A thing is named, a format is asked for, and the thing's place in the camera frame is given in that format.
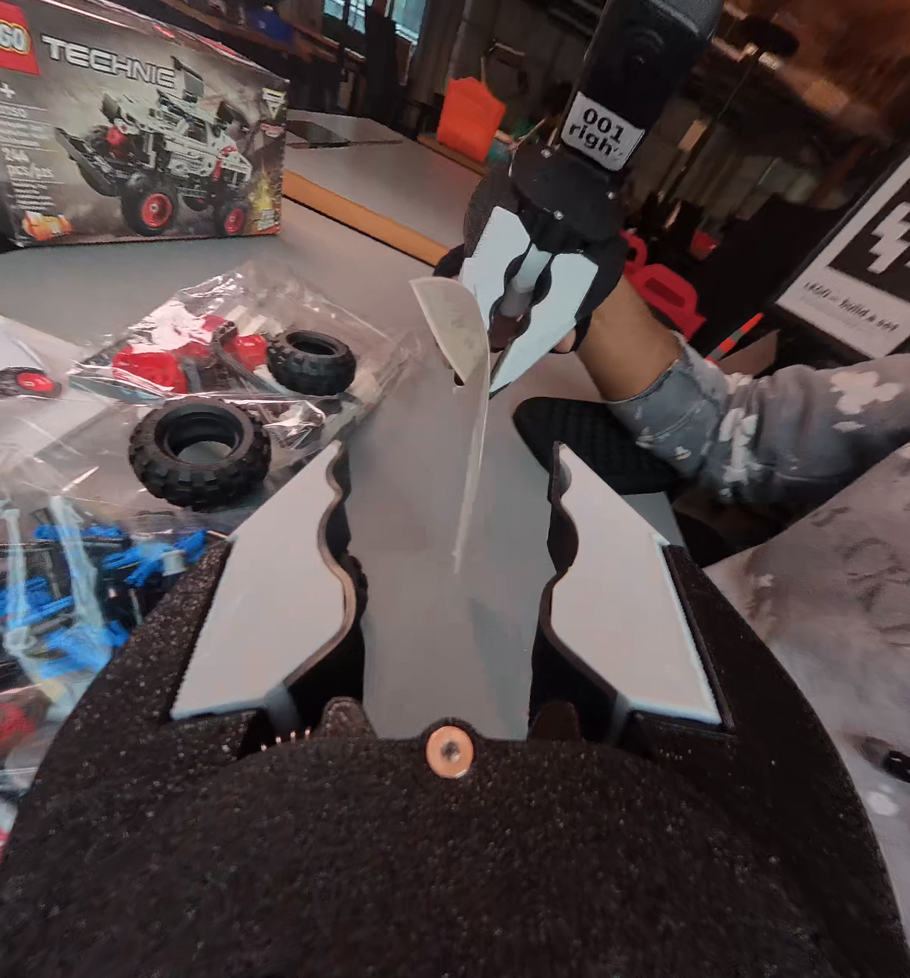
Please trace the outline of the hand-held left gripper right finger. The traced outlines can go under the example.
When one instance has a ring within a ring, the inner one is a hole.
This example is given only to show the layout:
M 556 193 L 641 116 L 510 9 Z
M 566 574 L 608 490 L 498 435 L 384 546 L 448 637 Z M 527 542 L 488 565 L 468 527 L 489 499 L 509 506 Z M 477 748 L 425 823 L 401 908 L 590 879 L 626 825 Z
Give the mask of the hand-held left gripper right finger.
M 568 446 L 556 444 L 541 639 L 590 689 L 589 727 L 634 713 L 721 727 L 724 708 L 677 586 L 672 544 Z

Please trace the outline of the person's bleached grey pants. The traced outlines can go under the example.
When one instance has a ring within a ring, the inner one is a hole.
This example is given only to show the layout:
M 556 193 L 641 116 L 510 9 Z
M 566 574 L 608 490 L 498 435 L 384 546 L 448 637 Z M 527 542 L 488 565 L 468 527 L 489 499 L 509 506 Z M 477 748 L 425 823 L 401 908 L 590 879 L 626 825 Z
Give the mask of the person's bleached grey pants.
M 910 945 L 910 443 L 707 575 L 805 694 L 877 835 Z

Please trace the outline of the white instruction booklet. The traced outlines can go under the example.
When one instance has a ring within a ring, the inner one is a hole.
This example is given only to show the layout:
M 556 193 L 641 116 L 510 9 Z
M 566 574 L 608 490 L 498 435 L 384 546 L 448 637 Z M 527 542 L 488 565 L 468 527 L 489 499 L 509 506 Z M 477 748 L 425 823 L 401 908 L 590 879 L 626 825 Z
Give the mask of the white instruction booklet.
M 0 478 L 29 463 L 73 479 L 113 463 L 125 446 L 119 410 L 73 385 L 71 343 L 0 315 Z

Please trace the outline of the clear bag with blue parts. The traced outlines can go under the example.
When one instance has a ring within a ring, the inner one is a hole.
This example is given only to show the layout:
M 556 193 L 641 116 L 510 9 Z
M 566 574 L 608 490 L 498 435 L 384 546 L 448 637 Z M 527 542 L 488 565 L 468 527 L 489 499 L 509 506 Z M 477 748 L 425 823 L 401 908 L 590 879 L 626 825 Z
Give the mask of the clear bag with blue parts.
M 96 675 L 225 538 L 170 511 L 113 519 L 67 496 L 0 498 L 0 691 Z

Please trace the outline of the person's right forearm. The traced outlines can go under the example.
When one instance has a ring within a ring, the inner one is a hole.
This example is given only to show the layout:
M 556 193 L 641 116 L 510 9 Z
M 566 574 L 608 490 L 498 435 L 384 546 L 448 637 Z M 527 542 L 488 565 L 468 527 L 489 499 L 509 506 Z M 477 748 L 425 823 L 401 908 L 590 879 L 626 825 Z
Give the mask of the person's right forearm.
M 643 393 L 608 407 L 701 506 L 797 518 L 884 459 L 910 461 L 910 353 L 756 379 L 683 347 Z

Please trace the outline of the red plastic crate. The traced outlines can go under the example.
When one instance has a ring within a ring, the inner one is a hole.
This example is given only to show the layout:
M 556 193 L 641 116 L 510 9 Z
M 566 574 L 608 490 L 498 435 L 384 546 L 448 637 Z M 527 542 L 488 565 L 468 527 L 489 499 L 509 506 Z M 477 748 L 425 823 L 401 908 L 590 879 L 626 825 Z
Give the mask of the red plastic crate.
M 694 287 L 668 266 L 649 261 L 642 238 L 629 231 L 621 237 L 627 244 L 624 278 L 672 329 L 691 340 L 706 322 Z

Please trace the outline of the grey table with wooden edge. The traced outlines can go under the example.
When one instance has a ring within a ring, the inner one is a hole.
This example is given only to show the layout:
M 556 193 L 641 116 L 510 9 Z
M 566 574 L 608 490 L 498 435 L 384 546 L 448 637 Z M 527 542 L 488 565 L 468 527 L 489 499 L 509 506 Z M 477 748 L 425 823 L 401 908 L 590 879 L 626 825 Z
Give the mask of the grey table with wooden edge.
M 464 241 L 485 167 L 366 117 L 291 108 L 283 196 L 434 266 Z

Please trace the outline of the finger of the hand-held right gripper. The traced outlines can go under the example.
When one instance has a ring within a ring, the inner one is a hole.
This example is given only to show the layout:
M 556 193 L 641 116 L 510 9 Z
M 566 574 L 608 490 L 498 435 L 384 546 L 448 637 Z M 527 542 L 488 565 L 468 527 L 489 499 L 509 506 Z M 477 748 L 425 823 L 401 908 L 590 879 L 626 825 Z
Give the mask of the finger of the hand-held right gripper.
M 558 254 L 550 259 L 541 275 L 546 291 L 540 300 L 531 302 L 525 328 L 493 369 L 490 393 L 499 393 L 517 381 L 575 328 L 579 307 L 597 271 L 597 265 L 583 254 Z
M 535 288 L 535 249 L 516 213 L 492 209 L 459 282 L 472 295 L 491 338 L 518 335 Z

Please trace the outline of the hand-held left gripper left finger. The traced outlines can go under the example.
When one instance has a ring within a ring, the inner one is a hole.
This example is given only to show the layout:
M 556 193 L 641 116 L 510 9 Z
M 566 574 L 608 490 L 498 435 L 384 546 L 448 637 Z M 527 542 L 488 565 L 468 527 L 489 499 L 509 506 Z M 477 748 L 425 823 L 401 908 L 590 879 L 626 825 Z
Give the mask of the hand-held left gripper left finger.
M 340 561 L 351 541 L 349 494 L 349 456 L 332 442 L 231 535 L 172 720 L 255 709 L 271 722 L 305 720 L 292 686 L 358 616 Z

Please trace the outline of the black toy tyre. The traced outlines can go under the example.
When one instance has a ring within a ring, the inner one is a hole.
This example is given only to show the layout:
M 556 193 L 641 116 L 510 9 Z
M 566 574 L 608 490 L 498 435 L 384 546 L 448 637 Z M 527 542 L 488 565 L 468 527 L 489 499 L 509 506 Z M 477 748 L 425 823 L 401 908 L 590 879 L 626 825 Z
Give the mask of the black toy tyre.
M 282 387 L 320 398 L 345 393 L 357 366 L 356 357 L 345 342 L 311 330 L 292 330 L 270 339 L 266 363 Z
M 237 504 L 259 490 L 272 462 L 262 422 L 226 401 L 184 397 L 133 429 L 128 462 L 142 486 L 176 507 Z

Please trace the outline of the toy truck box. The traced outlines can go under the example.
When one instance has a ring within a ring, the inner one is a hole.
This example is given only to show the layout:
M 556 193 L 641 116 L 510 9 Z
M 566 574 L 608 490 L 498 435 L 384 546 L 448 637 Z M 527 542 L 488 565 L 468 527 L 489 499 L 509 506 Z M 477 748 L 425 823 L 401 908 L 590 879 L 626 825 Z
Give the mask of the toy truck box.
M 0 233 L 276 235 L 288 81 L 112 2 L 0 1 Z

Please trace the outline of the white paper sheet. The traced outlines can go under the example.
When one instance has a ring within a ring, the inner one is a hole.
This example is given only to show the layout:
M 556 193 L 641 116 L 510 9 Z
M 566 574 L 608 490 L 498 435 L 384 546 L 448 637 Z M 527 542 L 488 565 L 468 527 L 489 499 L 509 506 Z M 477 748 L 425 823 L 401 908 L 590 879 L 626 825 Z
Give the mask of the white paper sheet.
M 437 348 L 453 374 L 447 404 L 454 412 L 448 451 L 458 465 L 458 521 L 452 570 L 462 570 L 483 470 L 489 405 L 490 348 L 484 318 L 472 292 L 443 277 L 415 279 L 411 287 Z

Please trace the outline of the grey desk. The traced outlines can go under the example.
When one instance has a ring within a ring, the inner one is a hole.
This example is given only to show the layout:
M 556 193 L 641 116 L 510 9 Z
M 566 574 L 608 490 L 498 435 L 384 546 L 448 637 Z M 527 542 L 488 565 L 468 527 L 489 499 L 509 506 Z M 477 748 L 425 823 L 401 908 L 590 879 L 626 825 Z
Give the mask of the grey desk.
M 491 404 L 473 535 L 457 576 L 451 541 L 464 460 L 447 452 L 451 375 L 409 285 L 423 263 L 285 201 L 281 232 L 0 254 L 0 314 L 95 345 L 181 287 L 276 259 L 385 333 L 416 334 L 422 357 L 350 437 L 352 551 L 369 581 L 364 703 L 377 732 L 406 738 L 444 717 L 486 737 L 527 728 L 539 600 L 554 567 L 548 474 L 512 415 L 537 396 L 600 400 L 575 356 L 552 355 Z

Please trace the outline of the orange plastic bin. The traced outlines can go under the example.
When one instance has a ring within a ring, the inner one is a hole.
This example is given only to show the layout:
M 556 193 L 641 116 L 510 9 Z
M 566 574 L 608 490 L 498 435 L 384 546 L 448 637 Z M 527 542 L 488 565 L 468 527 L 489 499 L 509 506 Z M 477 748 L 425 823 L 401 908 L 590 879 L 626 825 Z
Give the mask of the orange plastic bin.
M 451 79 L 437 124 L 437 143 L 482 165 L 506 111 L 507 105 L 483 81 L 471 77 Z

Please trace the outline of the black and white pattern sign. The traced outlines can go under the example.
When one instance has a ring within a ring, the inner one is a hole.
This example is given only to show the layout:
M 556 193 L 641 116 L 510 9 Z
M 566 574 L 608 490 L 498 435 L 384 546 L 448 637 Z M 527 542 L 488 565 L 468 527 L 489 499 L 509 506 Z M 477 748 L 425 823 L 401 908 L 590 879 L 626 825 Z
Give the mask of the black and white pattern sign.
M 792 274 L 772 309 L 857 359 L 910 350 L 910 141 Z

